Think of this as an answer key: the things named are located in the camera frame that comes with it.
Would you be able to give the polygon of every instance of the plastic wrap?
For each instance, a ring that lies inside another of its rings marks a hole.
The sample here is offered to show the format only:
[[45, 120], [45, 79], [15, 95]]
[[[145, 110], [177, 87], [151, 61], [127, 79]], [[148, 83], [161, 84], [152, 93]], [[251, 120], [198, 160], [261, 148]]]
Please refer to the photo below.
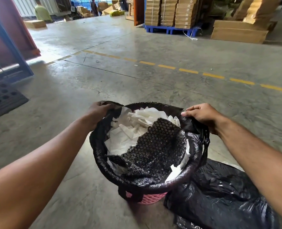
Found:
[[180, 121], [181, 129], [185, 133], [185, 137], [189, 141], [190, 157], [183, 171], [173, 180], [167, 182], [161, 182], [159, 184], [149, 184], [143, 187], [132, 184], [129, 180], [126, 180], [122, 176], [116, 175], [110, 165], [107, 163], [107, 148], [105, 141], [108, 139], [107, 132], [111, 128], [111, 121], [113, 118], [118, 118], [121, 113], [121, 107], [123, 105], [118, 104], [118, 108], [108, 111], [106, 117], [102, 119], [96, 129], [90, 135], [90, 144], [93, 148], [93, 154], [97, 166], [102, 174], [112, 183], [119, 186], [119, 193], [124, 195], [125, 191], [132, 193], [131, 199], [142, 199], [143, 194], [161, 194], [170, 191], [176, 186], [182, 184], [189, 179], [191, 173], [193, 173], [199, 166], [206, 163], [209, 145], [209, 131], [208, 128], [195, 120], [194, 118], [186, 118], [181, 116], [182, 108], [153, 103], [142, 102], [129, 104], [125, 107], [130, 108], [132, 111], [140, 108], [156, 108], [159, 111], [164, 111], [168, 116], [177, 117]]
[[210, 159], [166, 195], [164, 206], [183, 218], [175, 216], [183, 229], [279, 228], [276, 212], [247, 174]]

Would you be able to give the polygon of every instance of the gray floor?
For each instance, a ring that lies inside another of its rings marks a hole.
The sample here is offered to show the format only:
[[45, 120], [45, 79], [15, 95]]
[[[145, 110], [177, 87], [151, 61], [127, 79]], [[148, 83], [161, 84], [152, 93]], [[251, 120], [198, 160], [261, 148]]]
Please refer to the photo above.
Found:
[[[34, 77], [16, 84], [30, 101], [0, 117], [0, 168], [53, 138], [97, 100], [156, 101], [183, 108], [208, 102], [282, 151], [282, 91], [260, 85], [282, 88], [282, 46], [150, 34], [123, 17], [109, 16], [30, 32], [43, 62], [32, 65]], [[116, 57], [73, 55], [85, 49]], [[222, 141], [210, 136], [209, 158], [237, 165]], [[173, 228], [172, 220], [162, 201], [129, 206], [100, 173], [87, 139], [32, 229], [166, 229]]]

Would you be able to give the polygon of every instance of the black block with holes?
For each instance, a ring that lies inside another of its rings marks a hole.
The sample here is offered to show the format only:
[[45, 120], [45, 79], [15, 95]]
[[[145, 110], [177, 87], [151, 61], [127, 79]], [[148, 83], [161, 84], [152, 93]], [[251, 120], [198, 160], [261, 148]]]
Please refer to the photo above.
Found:
[[21, 92], [10, 84], [0, 81], [0, 116], [28, 102]]

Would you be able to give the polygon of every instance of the person's right hand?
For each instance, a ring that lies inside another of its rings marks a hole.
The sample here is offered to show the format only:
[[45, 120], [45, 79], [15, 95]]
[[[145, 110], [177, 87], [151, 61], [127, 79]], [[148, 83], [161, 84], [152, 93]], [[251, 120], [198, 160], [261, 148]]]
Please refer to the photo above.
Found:
[[200, 123], [203, 123], [209, 127], [209, 131], [212, 134], [218, 133], [217, 123], [220, 119], [226, 118], [210, 104], [197, 104], [186, 109], [181, 113], [184, 117], [194, 117]]

